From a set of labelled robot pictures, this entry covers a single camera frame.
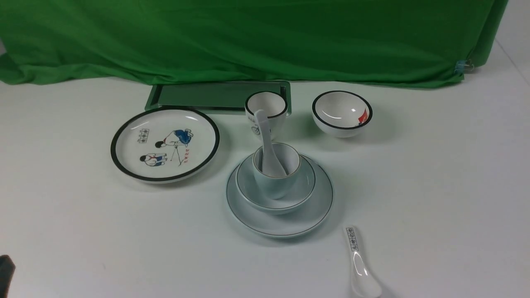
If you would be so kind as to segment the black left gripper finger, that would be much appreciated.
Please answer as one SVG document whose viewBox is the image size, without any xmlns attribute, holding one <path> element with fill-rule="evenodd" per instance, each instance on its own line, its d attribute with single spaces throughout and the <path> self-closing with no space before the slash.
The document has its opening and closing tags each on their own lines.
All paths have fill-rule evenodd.
<svg viewBox="0 0 530 298">
<path fill-rule="evenodd" d="M 8 255 L 0 257 L 0 297 L 7 298 L 16 266 Z"/>
</svg>

